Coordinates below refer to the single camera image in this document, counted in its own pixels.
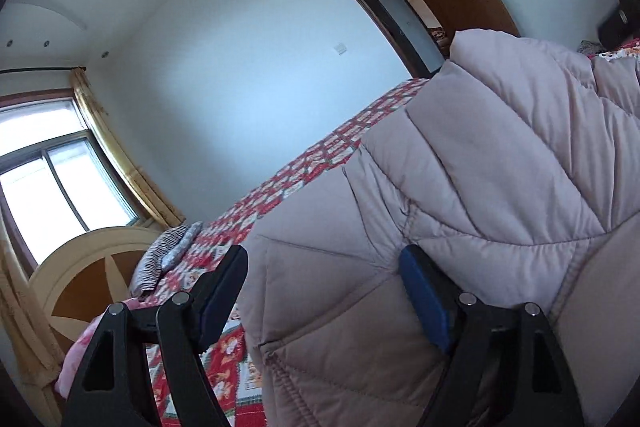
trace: blue gripper pad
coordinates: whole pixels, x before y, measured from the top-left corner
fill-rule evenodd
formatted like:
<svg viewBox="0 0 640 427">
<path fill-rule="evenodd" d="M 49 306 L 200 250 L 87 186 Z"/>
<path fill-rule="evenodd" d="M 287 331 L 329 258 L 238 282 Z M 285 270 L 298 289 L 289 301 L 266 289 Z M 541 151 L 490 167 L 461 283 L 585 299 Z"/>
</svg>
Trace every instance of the blue gripper pad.
<svg viewBox="0 0 640 427">
<path fill-rule="evenodd" d="M 404 288 L 420 319 L 424 334 L 431 344 L 448 353 L 453 343 L 449 313 L 444 309 L 436 290 L 408 248 L 404 248 L 400 253 L 399 268 Z"/>
</svg>

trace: curved headboard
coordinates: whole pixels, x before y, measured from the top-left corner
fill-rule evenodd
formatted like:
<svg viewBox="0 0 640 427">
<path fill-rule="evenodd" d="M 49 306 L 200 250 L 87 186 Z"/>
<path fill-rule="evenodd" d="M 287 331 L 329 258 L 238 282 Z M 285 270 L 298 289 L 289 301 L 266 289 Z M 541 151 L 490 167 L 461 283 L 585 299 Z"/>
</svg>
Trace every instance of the curved headboard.
<svg viewBox="0 0 640 427">
<path fill-rule="evenodd" d="M 130 298 L 142 254 L 160 235 L 141 227 L 111 227 L 79 235 L 44 260 L 29 279 L 63 351 L 113 302 Z"/>
</svg>

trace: bed sheet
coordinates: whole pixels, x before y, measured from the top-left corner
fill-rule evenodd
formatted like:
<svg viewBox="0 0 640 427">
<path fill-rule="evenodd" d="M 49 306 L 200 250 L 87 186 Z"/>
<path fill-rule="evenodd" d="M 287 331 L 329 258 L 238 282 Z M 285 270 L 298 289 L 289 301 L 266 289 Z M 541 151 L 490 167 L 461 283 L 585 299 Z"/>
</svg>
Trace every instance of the bed sheet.
<svg viewBox="0 0 640 427">
<path fill-rule="evenodd" d="M 386 115 L 409 102 L 426 79 L 403 82 L 373 102 L 333 133 L 309 147 L 259 187 L 252 190 L 217 220 L 204 226 L 178 266 L 147 298 L 159 304 L 181 289 L 190 289 L 198 277 L 216 268 L 229 246 L 241 243 L 254 222 L 280 202 L 317 178 L 345 163 L 362 135 Z M 147 349 L 149 371 L 158 412 L 164 427 L 180 425 L 162 368 L 158 346 Z M 244 330 L 234 309 L 220 340 L 201 356 L 202 365 L 232 427 L 266 425 L 260 374 L 247 354 Z"/>
</svg>

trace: light switch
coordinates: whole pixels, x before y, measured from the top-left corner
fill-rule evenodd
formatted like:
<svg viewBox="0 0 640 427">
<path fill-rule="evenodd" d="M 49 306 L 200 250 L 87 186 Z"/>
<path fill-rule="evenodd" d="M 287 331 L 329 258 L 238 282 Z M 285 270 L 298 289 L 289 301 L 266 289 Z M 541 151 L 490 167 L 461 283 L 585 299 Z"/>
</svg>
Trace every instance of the light switch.
<svg viewBox="0 0 640 427">
<path fill-rule="evenodd" d="M 334 46 L 334 50 L 338 55 L 343 55 L 347 52 L 347 46 L 345 46 L 344 44 L 342 44 L 342 42 L 340 42 L 339 44 L 336 44 Z"/>
</svg>

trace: curtain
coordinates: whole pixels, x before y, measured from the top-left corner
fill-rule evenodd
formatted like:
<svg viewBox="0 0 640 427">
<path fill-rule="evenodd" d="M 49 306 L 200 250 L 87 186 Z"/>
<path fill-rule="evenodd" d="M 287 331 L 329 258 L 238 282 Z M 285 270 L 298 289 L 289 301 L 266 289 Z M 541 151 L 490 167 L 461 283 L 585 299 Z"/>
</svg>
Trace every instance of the curtain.
<svg viewBox="0 0 640 427">
<path fill-rule="evenodd" d="M 29 288 L 1 215 L 0 319 L 11 340 L 22 377 L 16 387 L 44 425 L 60 425 L 62 417 L 53 394 L 53 383 L 60 373 L 64 353 Z"/>
<path fill-rule="evenodd" d="M 109 131 L 105 121 L 107 114 L 95 100 L 84 71 L 81 68 L 74 69 L 70 79 L 84 121 L 127 187 L 160 225 L 166 229 L 180 225 L 184 221 L 184 216 L 167 201 L 143 170 L 133 165 Z"/>
</svg>

